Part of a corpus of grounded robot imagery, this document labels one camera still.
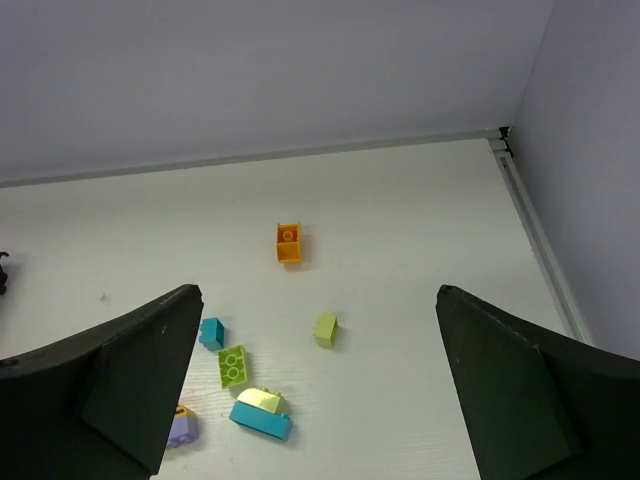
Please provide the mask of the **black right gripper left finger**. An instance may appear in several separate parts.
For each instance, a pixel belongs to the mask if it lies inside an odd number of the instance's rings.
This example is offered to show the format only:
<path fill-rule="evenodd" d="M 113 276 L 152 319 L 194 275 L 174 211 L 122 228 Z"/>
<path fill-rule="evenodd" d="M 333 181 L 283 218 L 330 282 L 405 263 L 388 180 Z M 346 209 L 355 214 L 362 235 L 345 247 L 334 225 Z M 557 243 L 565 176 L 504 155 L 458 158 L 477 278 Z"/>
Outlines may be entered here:
<path fill-rule="evenodd" d="M 1 362 L 4 479 L 159 472 L 203 309 L 182 285 L 118 318 Z"/>

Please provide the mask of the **purple lego with striped top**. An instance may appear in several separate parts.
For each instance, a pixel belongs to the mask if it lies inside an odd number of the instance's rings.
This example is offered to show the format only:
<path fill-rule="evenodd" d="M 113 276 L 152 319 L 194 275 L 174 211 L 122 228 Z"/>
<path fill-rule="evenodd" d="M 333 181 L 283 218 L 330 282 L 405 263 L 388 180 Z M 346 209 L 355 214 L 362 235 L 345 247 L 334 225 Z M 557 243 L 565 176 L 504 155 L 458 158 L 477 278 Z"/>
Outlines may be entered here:
<path fill-rule="evenodd" d="M 166 448 L 179 448 L 195 442 L 198 438 L 199 424 L 197 415 L 191 409 L 178 404 L 171 424 Z"/>

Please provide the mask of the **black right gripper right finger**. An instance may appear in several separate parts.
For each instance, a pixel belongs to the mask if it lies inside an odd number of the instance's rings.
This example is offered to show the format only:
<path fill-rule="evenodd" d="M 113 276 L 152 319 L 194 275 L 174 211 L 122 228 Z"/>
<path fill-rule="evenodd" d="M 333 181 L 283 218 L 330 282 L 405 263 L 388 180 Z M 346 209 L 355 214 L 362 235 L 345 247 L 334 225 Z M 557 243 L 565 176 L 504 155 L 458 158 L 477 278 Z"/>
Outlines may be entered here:
<path fill-rule="evenodd" d="M 638 361 L 452 285 L 436 313 L 481 478 L 638 478 Z"/>

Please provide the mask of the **long teal lego brick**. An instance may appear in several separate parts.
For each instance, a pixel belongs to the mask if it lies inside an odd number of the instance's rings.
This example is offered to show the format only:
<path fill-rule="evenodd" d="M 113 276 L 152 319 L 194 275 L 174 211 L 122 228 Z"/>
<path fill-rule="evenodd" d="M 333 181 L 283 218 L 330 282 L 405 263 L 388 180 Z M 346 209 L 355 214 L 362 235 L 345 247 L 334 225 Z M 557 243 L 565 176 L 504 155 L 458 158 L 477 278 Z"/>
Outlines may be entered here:
<path fill-rule="evenodd" d="M 287 414 L 271 413 L 240 401 L 235 402 L 229 418 L 242 427 L 280 441 L 287 441 L 292 430 L 292 421 Z"/>

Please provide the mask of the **light green small lego brick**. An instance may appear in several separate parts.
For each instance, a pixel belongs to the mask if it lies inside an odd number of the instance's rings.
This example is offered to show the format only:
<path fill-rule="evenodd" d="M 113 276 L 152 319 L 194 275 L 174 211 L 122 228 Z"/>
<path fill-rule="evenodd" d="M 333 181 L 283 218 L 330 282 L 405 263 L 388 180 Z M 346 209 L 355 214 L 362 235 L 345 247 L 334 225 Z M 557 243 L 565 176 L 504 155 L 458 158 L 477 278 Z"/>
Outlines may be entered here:
<path fill-rule="evenodd" d="M 332 348 L 338 328 L 337 316 L 324 313 L 317 317 L 313 336 L 316 343 L 323 348 Z"/>

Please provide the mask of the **orange square lego brick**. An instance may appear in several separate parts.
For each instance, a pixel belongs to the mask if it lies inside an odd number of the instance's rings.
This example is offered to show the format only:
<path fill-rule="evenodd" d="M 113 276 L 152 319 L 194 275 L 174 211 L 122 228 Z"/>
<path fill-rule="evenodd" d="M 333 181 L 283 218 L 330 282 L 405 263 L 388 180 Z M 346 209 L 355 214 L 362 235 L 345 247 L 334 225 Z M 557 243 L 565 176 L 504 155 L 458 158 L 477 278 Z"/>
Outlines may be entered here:
<path fill-rule="evenodd" d="M 278 224 L 276 255 L 281 264 L 296 264 L 302 261 L 301 224 Z"/>

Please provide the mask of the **small teal lego brick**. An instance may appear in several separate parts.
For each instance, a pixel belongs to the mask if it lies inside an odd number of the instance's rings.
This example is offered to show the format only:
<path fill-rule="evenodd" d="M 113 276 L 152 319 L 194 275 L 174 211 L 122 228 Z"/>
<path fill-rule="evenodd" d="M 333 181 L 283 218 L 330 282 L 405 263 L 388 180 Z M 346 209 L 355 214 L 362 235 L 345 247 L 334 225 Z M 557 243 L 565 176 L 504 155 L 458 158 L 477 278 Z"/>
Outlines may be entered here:
<path fill-rule="evenodd" d="M 203 319 L 198 338 L 209 351 L 219 351 L 225 347 L 225 327 L 217 317 Z"/>

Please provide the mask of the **pale yellow sloped lego brick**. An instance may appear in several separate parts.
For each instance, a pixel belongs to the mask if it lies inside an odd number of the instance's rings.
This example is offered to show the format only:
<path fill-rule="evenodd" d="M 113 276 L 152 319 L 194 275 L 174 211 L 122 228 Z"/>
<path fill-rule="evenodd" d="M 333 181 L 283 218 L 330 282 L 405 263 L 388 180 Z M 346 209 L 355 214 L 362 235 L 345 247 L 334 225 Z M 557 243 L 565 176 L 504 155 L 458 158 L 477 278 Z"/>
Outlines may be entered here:
<path fill-rule="evenodd" d="M 271 414 L 284 412 L 283 396 L 265 387 L 247 388 L 237 396 L 237 401 Z"/>

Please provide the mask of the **green two-stud lego brick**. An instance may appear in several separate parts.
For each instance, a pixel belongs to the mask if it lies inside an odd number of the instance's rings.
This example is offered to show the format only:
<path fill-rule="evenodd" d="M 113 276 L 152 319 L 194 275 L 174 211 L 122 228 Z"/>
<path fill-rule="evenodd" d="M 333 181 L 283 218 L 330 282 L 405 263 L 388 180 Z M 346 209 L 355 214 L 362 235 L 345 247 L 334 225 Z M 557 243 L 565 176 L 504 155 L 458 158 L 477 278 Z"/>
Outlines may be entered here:
<path fill-rule="evenodd" d="M 248 381 L 246 351 L 242 345 L 220 350 L 218 367 L 222 389 L 233 388 Z"/>

